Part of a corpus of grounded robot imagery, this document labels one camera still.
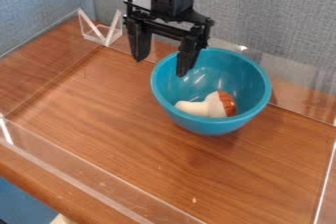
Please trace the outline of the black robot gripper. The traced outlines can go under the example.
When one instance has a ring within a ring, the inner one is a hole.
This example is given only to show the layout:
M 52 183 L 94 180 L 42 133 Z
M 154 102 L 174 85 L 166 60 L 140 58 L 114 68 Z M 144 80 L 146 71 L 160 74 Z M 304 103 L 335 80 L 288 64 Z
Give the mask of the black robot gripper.
M 195 10 L 195 0 L 124 0 L 131 55 L 136 62 L 148 57 L 152 34 L 183 40 L 176 75 L 184 77 L 207 47 L 214 20 Z

